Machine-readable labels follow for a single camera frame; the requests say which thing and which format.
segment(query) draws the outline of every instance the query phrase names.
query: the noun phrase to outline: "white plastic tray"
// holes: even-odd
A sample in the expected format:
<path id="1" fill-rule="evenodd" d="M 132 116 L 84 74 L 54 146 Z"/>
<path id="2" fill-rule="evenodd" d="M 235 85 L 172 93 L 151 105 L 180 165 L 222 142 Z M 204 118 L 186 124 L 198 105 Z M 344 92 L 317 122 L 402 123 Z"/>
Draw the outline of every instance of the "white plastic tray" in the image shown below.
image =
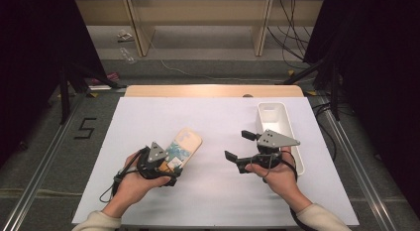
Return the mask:
<path id="1" fill-rule="evenodd" d="M 262 134 L 265 130 L 270 129 L 287 137 L 294 138 L 290 121 L 287 115 L 286 107 L 283 103 L 264 102 L 259 104 L 257 114 L 257 133 Z M 291 154 L 296 161 L 296 170 L 298 175 L 305 172 L 302 159 L 300 157 L 298 146 L 291 147 Z"/>

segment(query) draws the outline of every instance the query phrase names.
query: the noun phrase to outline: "phone case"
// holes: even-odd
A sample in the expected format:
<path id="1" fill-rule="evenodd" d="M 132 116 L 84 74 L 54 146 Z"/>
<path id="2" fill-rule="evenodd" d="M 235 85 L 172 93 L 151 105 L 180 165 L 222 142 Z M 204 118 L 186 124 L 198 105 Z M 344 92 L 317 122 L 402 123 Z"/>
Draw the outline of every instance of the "phone case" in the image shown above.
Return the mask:
<path id="1" fill-rule="evenodd" d="M 198 148 L 200 148 L 202 142 L 201 137 L 191 129 L 182 129 L 167 147 L 168 156 L 158 169 L 166 173 L 173 173 L 177 169 L 183 169 Z"/>

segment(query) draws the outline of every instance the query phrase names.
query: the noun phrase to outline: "person's right hand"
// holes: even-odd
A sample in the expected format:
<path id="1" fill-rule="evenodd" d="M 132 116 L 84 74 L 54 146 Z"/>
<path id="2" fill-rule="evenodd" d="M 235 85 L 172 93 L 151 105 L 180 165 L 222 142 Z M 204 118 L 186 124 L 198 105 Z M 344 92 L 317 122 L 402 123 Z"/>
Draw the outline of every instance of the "person's right hand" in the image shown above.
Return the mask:
<path id="1" fill-rule="evenodd" d="M 282 147 L 282 151 L 290 152 L 290 147 Z M 284 161 L 295 166 L 294 159 L 289 153 L 282 153 Z M 248 164 L 245 169 L 263 177 L 272 191 L 280 195 L 295 211 L 299 212 L 309 206 L 312 202 L 302 194 L 296 183 L 293 170 L 285 164 L 279 164 L 270 170 L 256 164 Z"/>

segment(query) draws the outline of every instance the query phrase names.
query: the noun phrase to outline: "printed design on case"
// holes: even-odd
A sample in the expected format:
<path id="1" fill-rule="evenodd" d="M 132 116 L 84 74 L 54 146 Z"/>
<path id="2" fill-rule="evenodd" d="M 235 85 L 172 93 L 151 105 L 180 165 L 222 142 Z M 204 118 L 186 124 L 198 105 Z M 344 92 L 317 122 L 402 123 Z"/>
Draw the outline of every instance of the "printed design on case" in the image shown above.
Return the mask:
<path id="1" fill-rule="evenodd" d="M 177 168 L 191 156 L 191 153 L 182 149 L 178 143 L 173 141 L 170 146 L 166 149 L 169 155 L 166 157 L 167 165 L 171 168 Z"/>

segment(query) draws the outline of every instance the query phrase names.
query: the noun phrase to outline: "gray floor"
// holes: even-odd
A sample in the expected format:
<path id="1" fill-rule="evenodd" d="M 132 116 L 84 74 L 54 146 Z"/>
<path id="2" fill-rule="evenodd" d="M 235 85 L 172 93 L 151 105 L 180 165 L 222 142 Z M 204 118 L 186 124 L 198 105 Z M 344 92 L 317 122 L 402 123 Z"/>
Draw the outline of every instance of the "gray floor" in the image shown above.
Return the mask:
<path id="1" fill-rule="evenodd" d="M 127 64 L 119 58 L 121 44 L 116 43 L 116 35 L 120 29 L 121 27 L 93 27 L 89 30 L 106 71 L 118 71 L 121 84 L 273 84 L 287 79 L 289 70 L 300 70 L 285 63 L 281 48 L 270 37 L 267 37 L 265 42 L 263 56 L 257 58 L 252 50 L 248 29 L 229 27 L 159 28 L 154 37 L 155 47 L 150 50 L 148 56 L 136 58 L 138 62 L 135 64 Z M 293 44 L 295 44 L 293 41 L 289 42 L 291 47 Z M 133 54 L 136 53 L 132 43 L 124 45 Z M 307 66 L 291 55 L 286 55 L 285 58 L 295 66 Z M 313 75 L 303 79 L 298 85 L 304 90 L 311 89 L 311 77 Z M 45 113 L 26 139 L 29 149 L 15 153 L 0 170 L 0 223 L 2 224 L 8 220 L 7 217 L 21 197 L 22 190 L 30 183 L 59 129 L 60 101 L 57 95 L 58 92 L 52 96 L 50 100 L 52 107 L 45 109 Z M 62 144 L 41 184 L 41 190 L 30 206 L 20 230 L 72 228 L 71 217 L 77 209 L 80 194 L 89 179 L 121 96 L 124 96 L 121 92 L 106 90 L 99 91 L 96 97 L 81 98 L 79 106 L 71 117 Z M 80 97 L 72 97 L 71 101 L 78 101 L 78 98 Z M 320 104 L 319 96 L 310 96 L 308 100 L 314 106 Z M 340 123 L 381 201 L 389 211 L 396 230 L 420 230 L 419 219 L 381 161 L 373 156 L 375 150 L 367 134 L 357 116 L 345 102 L 340 105 L 340 116 Z M 75 140 L 74 137 L 85 136 L 87 133 L 78 130 L 83 118 L 86 117 L 96 118 L 86 123 L 95 130 L 90 139 Z M 352 230 L 380 230 L 344 151 L 334 137 L 334 131 L 326 114 L 322 114 L 319 119 L 337 143 L 335 165 L 352 206 L 360 218 L 361 225 L 353 227 Z M 326 133 L 324 135 L 328 148 L 333 153 L 333 143 Z"/>

